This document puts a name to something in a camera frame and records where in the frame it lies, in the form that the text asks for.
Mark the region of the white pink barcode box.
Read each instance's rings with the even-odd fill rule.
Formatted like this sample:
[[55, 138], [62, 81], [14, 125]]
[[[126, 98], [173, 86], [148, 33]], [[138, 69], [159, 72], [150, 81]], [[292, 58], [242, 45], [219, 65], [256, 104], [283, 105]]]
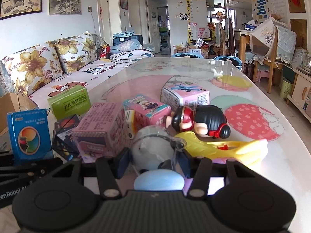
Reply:
[[195, 110], [198, 105], [209, 105], [210, 91], [192, 82], [168, 83], [163, 86], [160, 101], [169, 105], [172, 111], [180, 106]]

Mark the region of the black-haired doll figure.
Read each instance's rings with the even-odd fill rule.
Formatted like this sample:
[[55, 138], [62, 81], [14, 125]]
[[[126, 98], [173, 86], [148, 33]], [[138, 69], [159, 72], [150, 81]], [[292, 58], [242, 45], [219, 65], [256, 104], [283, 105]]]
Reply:
[[166, 128], [176, 132], [193, 131], [200, 137], [227, 139], [231, 129], [221, 108], [215, 105], [198, 105], [195, 110], [179, 106], [166, 117]]

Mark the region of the pink patterned toy box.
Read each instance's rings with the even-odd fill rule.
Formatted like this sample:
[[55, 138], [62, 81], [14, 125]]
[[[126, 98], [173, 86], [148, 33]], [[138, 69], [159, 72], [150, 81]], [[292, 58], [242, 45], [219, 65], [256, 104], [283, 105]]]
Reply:
[[115, 157], [129, 147], [130, 138], [122, 103], [96, 103], [73, 128], [72, 136], [83, 162]]

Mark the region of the orange white medicine box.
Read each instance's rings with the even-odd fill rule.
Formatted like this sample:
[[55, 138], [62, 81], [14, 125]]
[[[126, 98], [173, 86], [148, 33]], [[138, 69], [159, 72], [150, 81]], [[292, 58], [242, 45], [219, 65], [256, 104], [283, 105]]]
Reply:
[[133, 139], [136, 134], [136, 125], [135, 125], [135, 111], [126, 110], [125, 111], [125, 120], [127, 124], [127, 131], [130, 139]]

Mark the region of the floral cushion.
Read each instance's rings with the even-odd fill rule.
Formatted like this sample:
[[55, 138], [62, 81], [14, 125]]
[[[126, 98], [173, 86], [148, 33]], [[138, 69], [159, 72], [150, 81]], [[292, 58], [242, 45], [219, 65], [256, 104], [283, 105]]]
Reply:
[[15, 83], [16, 93], [27, 96], [63, 75], [62, 65], [51, 42], [9, 54], [1, 62]]
[[76, 72], [97, 58], [97, 49], [90, 32], [59, 39], [54, 44], [65, 73]]

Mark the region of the grey portrait poster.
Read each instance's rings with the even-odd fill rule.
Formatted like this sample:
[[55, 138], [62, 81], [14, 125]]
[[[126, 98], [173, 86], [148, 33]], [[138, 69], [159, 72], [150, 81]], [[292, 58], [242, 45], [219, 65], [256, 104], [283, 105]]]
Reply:
[[81, 0], [49, 0], [49, 15], [82, 15]]

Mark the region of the floral cushion middle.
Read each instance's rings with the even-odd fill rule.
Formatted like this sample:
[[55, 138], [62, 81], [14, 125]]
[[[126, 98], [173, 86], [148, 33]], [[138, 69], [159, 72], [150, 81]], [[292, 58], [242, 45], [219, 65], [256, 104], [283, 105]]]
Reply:
[[63, 75], [62, 65], [51, 42], [9, 54], [1, 62], [15, 83], [16, 93], [27, 96]]

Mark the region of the yellow toy plane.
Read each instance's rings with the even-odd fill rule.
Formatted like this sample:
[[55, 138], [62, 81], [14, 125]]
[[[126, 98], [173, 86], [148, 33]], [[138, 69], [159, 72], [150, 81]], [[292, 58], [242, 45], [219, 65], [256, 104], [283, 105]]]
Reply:
[[225, 163], [235, 159], [249, 166], [263, 160], [268, 154], [268, 141], [266, 139], [252, 140], [251, 142], [219, 141], [205, 142], [200, 140], [192, 131], [175, 135], [186, 142], [185, 150], [192, 157], [205, 157], [214, 163]]

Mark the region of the grey green cushion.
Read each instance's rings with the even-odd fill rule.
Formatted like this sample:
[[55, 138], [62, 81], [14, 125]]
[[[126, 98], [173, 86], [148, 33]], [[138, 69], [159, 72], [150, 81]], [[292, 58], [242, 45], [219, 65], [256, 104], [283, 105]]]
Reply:
[[15, 93], [15, 83], [12, 81], [4, 64], [0, 62], [0, 97], [7, 93]]

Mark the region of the wooden chair with cover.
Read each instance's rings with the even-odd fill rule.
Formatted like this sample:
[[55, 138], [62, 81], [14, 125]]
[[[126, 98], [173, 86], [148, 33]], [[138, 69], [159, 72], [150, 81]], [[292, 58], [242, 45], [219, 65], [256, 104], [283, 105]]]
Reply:
[[260, 66], [268, 66], [269, 77], [267, 93], [271, 93], [274, 70], [282, 70], [284, 65], [292, 63], [296, 48], [297, 34], [285, 23], [269, 18], [275, 25], [271, 47], [265, 56], [255, 55], [253, 77], [256, 77]]

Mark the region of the white round toy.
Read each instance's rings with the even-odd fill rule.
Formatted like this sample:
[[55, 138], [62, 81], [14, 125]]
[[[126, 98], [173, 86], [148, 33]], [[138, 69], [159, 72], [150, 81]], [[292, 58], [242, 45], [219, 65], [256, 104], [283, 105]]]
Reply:
[[176, 169], [176, 155], [185, 149], [182, 138], [171, 136], [161, 126], [140, 129], [130, 148], [131, 162], [139, 174], [157, 169]]

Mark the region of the giraffe height chart sticker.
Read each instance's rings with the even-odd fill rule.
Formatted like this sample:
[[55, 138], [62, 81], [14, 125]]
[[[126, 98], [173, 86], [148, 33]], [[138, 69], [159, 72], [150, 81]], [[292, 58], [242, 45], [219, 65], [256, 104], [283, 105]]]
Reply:
[[191, 16], [192, 16], [192, 0], [186, 0], [186, 15], [187, 15], [187, 36], [188, 43], [192, 42], [192, 30], [191, 30]]

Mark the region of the green medicine box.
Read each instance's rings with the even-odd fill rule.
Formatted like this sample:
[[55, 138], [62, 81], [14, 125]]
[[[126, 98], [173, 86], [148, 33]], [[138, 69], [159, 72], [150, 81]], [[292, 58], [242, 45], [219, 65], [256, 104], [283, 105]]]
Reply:
[[84, 86], [76, 85], [48, 100], [50, 109], [56, 120], [62, 120], [72, 115], [83, 115], [91, 107], [89, 94]]

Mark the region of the floral cushion far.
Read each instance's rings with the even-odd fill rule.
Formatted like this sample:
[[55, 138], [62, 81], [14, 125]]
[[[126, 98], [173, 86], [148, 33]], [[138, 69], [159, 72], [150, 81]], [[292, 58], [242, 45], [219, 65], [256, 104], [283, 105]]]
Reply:
[[65, 73], [76, 72], [97, 58], [97, 49], [90, 32], [59, 39], [54, 44]]

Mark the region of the pink anime girl box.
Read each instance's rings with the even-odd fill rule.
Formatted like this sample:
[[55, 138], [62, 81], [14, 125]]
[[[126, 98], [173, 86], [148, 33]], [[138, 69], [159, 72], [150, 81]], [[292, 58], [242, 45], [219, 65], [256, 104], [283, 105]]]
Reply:
[[171, 107], [158, 100], [138, 94], [123, 101], [126, 110], [135, 111], [136, 133], [147, 126], [165, 126], [165, 119], [171, 114]]

